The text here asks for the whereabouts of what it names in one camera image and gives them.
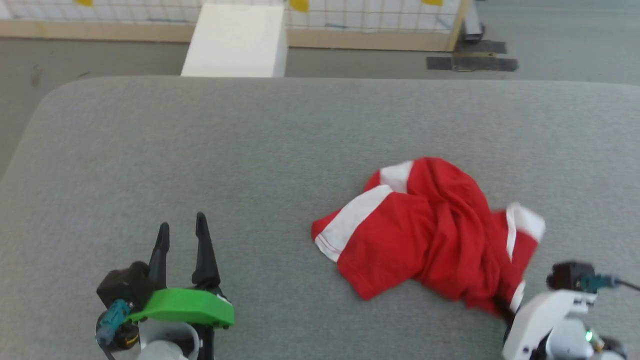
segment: gray table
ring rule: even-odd
[[[42,101],[0,183],[0,358],[102,359],[104,274],[172,227],[189,285],[209,219],[236,326],[222,359],[499,359],[504,326],[407,282],[369,302],[314,246],[311,221],[379,167],[441,156],[490,204],[547,220],[525,300],[551,265],[640,281],[640,88],[517,81],[104,78]],[[640,343],[640,294],[587,317]],[[134,354],[118,354],[130,359]]]

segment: white box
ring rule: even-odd
[[[287,61],[284,6],[204,4],[181,76],[280,78]]]

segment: white sleeve trim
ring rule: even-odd
[[[507,206],[507,253],[509,259],[513,259],[513,249],[516,245],[516,236],[518,231],[527,233],[537,242],[542,240],[545,234],[545,219],[534,213],[528,208],[514,202]]]
[[[524,286],[525,286],[525,283],[524,281],[522,281],[520,285],[518,285],[518,287],[516,288],[516,291],[513,293],[513,297],[511,298],[511,303],[509,305],[509,308],[511,308],[511,311],[513,311],[514,313],[518,311],[518,308],[520,307],[520,303],[524,298]]]
[[[319,233],[314,242],[320,251],[334,262],[338,262],[340,254],[356,228],[392,193],[388,185],[379,185],[365,192],[349,204]]]
[[[413,160],[380,169],[380,184],[391,186],[391,190],[406,193],[406,184],[413,168]]]

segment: black cable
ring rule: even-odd
[[[107,356],[107,359],[109,360],[116,360],[113,355],[111,355],[111,352],[109,351],[107,345],[104,343],[104,341],[99,341],[98,345],[100,345],[100,348],[102,349],[102,351],[104,352],[104,355]]]
[[[632,284],[631,282],[618,279],[616,281],[616,283],[618,283],[620,285],[624,285],[624,286],[626,286],[626,287],[628,287],[630,289],[633,289],[633,290],[636,290],[636,291],[640,291],[640,286]]]

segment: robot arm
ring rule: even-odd
[[[626,360],[624,347],[601,338],[571,314],[585,314],[600,288],[627,284],[597,275],[583,263],[554,265],[547,284],[555,291],[534,297],[515,314],[502,355],[506,360]]]
[[[149,265],[136,262],[113,270],[97,293],[108,310],[96,326],[96,340],[109,360],[112,352],[140,342],[139,360],[213,360],[217,328],[235,322],[234,307],[220,290],[220,273],[207,219],[196,216],[198,257],[192,288],[166,287],[169,225],[160,226]]]

